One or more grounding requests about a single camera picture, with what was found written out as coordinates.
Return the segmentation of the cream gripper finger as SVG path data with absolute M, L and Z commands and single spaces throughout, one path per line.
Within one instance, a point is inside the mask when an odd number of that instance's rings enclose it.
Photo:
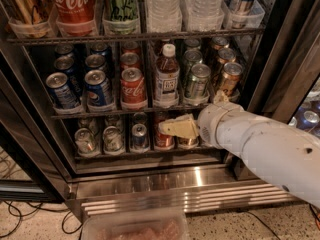
M 195 139 L 199 136 L 196 120 L 192 114 L 162 121 L 158 125 L 158 130 L 164 135 L 186 139 Z
M 228 102 L 229 101 L 229 98 L 227 97 L 227 95 L 221 91 L 221 90 L 218 90 L 214 96 L 214 99 L 213 99 L 213 103 L 214 104 L 217 104 L 217 103 L 221 103 L 221 102 Z

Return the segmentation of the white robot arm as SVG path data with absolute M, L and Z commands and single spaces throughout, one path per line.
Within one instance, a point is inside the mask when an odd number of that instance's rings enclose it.
M 201 137 L 240 158 L 260 179 L 320 207 L 320 141 L 303 130 L 247 112 L 223 93 L 197 117 L 167 119 L 158 129 L 164 135 Z

